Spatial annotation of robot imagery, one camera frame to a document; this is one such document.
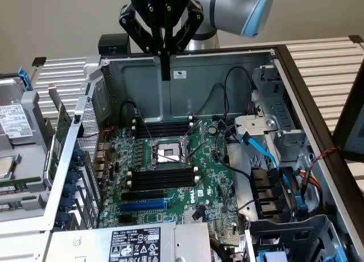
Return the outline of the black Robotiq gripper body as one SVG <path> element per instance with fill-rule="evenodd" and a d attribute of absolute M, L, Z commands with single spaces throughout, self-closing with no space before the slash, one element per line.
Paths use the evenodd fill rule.
<path fill-rule="evenodd" d="M 143 19 L 151 27 L 166 28 L 176 26 L 189 0 L 131 0 L 131 3 Z"/>

